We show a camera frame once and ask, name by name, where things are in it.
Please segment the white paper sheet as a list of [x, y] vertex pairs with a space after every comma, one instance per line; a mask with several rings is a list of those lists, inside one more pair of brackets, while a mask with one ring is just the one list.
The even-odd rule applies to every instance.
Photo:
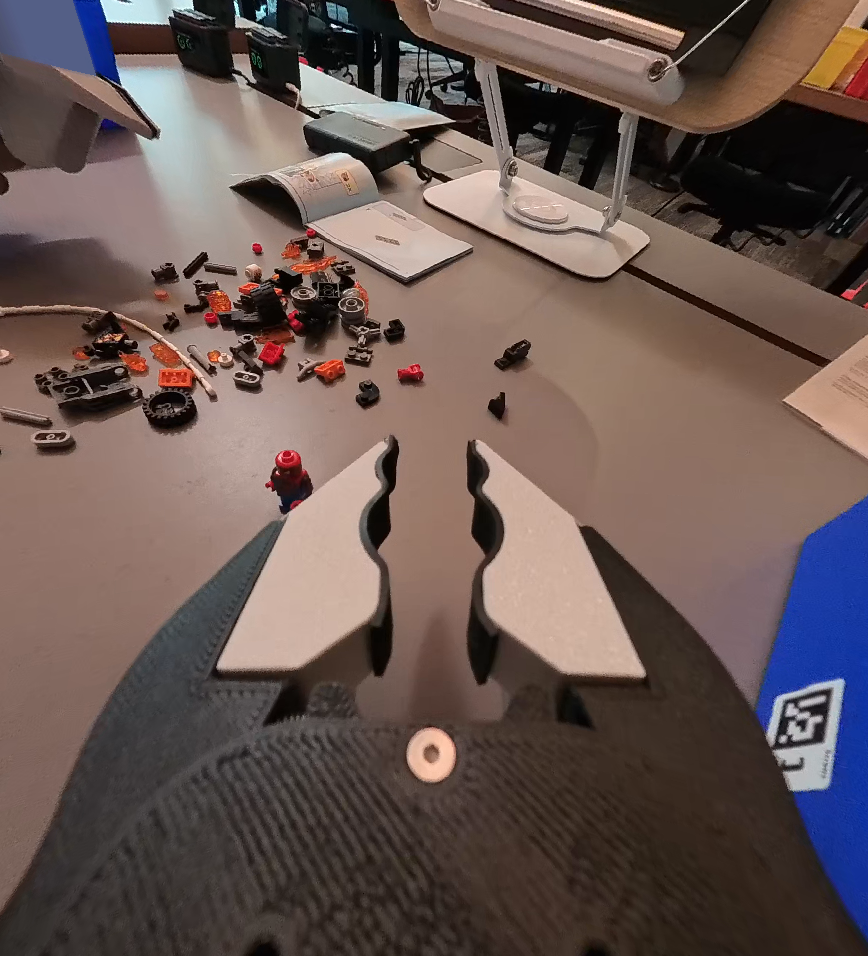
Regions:
[[345, 114], [408, 134], [421, 134], [455, 125], [453, 119], [442, 113], [406, 102], [346, 102], [317, 109], [319, 117], [330, 114]]

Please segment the pile of lego pieces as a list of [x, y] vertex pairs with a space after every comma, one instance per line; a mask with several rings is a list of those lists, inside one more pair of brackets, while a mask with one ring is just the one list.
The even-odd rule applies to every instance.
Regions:
[[[217, 353], [209, 367], [229, 366], [236, 387], [257, 391], [266, 371], [285, 361], [289, 338], [321, 341], [339, 325], [347, 336], [347, 351], [341, 359], [349, 368], [368, 368], [379, 340], [404, 339], [404, 323], [393, 319], [382, 327], [369, 315], [368, 297], [354, 280], [354, 270], [335, 258], [298, 261], [288, 270], [278, 270], [265, 282], [249, 281], [239, 289], [235, 303], [215, 281], [193, 283], [198, 305], [207, 325], [237, 331], [238, 341], [227, 353]], [[314, 369], [331, 359], [308, 355], [300, 361], [297, 379], [317, 379]]]

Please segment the lego instruction booklet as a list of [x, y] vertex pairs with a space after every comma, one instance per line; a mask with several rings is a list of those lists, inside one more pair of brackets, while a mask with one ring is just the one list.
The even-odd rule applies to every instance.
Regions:
[[469, 243], [381, 199], [374, 175], [349, 154], [329, 153], [229, 187], [257, 200], [288, 200], [318, 238], [403, 283], [473, 252]]

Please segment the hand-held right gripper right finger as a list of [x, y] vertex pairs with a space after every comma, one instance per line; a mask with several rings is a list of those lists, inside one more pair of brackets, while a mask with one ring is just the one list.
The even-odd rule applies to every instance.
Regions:
[[467, 491], [481, 551], [467, 621], [475, 682], [642, 686], [644, 665], [572, 514], [479, 439], [467, 444]]

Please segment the white monitor stand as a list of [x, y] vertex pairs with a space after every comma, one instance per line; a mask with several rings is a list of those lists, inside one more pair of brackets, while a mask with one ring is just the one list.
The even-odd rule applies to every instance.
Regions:
[[[572, 274], [612, 277], [649, 245], [621, 221], [638, 106], [670, 106], [685, 90], [676, 57], [683, 30], [592, 2], [524, 2], [520, 13], [497, 2], [426, 2], [432, 26], [486, 54], [475, 61], [497, 169], [425, 191], [426, 204]], [[606, 91], [618, 103], [619, 145], [612, 194], [596, 209], [537, 185], [519, 172], [508, 135], [498, 68]]]

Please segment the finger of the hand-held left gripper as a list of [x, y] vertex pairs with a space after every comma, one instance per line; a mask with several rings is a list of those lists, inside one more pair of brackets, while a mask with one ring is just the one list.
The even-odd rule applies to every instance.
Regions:
[[144, 139], [161, 135], [117, 81], [54, 66], [0, 66], [0, 138], [24, 168], [82, 171], [106, 121]]

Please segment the black power adapter box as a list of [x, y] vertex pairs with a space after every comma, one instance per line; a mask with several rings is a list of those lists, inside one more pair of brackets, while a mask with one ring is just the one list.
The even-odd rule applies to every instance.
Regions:
[[344, 153], [375, 177], [416, 158], [414, 141], [404, 131], [343, 112], [311, 119], [302, 132], [312, 152]]

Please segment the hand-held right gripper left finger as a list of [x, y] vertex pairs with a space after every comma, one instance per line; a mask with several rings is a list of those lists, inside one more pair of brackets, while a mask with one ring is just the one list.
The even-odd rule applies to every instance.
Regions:
[[283, 517], [217, 659], [219, 677], [356, 686], [383, 675], [393, 617], [380, 546], [398, 459], [397, 438], [385, 437]]

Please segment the red and blue lego minifigure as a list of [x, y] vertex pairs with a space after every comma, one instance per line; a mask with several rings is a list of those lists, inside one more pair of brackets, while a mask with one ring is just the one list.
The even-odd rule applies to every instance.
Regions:
[[312, 479], [297, 450], [285, 448], [275, 455], [265, 488], [276, 495], [282, 516], [290, 513], [313, 494]]

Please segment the black lego chassis frame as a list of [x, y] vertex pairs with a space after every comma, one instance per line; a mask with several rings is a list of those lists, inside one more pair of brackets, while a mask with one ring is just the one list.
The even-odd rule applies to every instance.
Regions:
[[61, 412], [89, 413], [142, 400], [142, 390], [124, 364], [106, 362], [53, 367], [34, 376], [36, 389], [53, 400]]

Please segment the black office chair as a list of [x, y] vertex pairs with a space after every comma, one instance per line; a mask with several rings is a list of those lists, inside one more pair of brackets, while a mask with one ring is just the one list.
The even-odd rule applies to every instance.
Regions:
[[716, 221], [710, 242], [731, 247], [736, 233], [749, 233], [761, 245], [785, 245], [784, 233], [811, 233], [848, 195], [854, 177], [823, 172], [798, 160], [779, 160], [766, 171], [705, 154], [680, 177], [691, 201], [679, 213], [700, 213]]

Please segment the yellow storage bin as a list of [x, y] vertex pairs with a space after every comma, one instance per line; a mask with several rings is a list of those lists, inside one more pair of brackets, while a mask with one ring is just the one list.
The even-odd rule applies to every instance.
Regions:
[[844, 26], [801, 84], [844, 93], [867, 57], [868, 30]]

